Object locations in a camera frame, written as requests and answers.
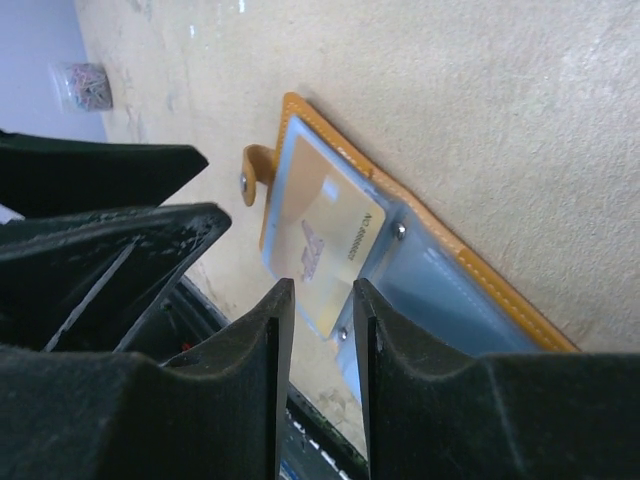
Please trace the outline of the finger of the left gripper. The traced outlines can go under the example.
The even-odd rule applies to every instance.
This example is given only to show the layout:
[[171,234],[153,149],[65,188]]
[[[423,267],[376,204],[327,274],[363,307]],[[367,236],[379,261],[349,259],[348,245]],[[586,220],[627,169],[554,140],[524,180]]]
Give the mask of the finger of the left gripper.
[[1,133],[1,204],[46,218],[158,206],[208,166],[189,145],[109,144]]
[[1,341],[118,351],[230,227],[214,203],[12,220],[1,227]]

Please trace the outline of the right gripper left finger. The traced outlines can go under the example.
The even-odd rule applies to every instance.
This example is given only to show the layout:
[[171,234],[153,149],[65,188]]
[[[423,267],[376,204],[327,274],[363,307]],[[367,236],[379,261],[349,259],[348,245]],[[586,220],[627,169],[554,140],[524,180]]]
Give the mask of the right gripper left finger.
[[1,350],[5,479],[275,479],[295,287],[159,365],[138,353]]

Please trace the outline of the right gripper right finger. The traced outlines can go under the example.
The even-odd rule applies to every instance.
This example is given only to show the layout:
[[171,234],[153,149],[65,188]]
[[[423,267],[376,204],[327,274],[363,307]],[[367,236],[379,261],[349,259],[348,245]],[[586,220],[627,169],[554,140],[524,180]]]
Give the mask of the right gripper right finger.
[[373,479],[635,479],[634,353],[470,357],[353,288]]

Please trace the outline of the gold card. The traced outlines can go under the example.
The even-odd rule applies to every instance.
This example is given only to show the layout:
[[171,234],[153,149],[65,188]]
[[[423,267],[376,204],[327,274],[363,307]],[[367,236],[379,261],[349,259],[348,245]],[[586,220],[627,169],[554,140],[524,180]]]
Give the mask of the gold card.
[[266,264],[275,277],[295,280],[301,315],[327,338],[386,213],[360,172],[310,135],[287,138],[274,187]]

